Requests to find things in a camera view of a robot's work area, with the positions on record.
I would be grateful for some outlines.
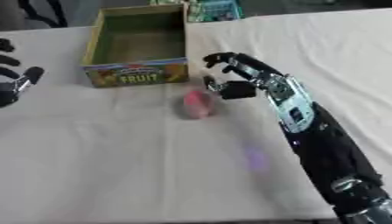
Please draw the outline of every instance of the robotic hand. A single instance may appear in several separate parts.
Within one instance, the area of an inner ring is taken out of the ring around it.
[[[265,92],[306,174],[342,223],[392,223],[392,200],[382,189],[381,175],[294,77],[243,53],[215,53],[204,61],[207,67],[228,63],[223,73],[233,71],[245,79],[218,84],[204,77],[206,87],[223,99],[253,97],[257,88]]]
[[[10,53],[14,51],[14,47],[8,39],[0,38],[0,52]],[[0,64],[11,67],[20,66],[17,59],[1,55]],[[11,82],[0,82],[0,107],[5,107],[19,99],[19,96],[25,92],[31,85],[37,84],[39,78],[44,73],[44,69],[40,67],[30,67],[24,74],[19,75],[9,68],[0,66],[0,74],[12,79]]]

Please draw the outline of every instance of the fruit box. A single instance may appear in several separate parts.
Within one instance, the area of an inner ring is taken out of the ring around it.
[[[185,6],[100,10],[82,66],[97,88],[188,81]]]

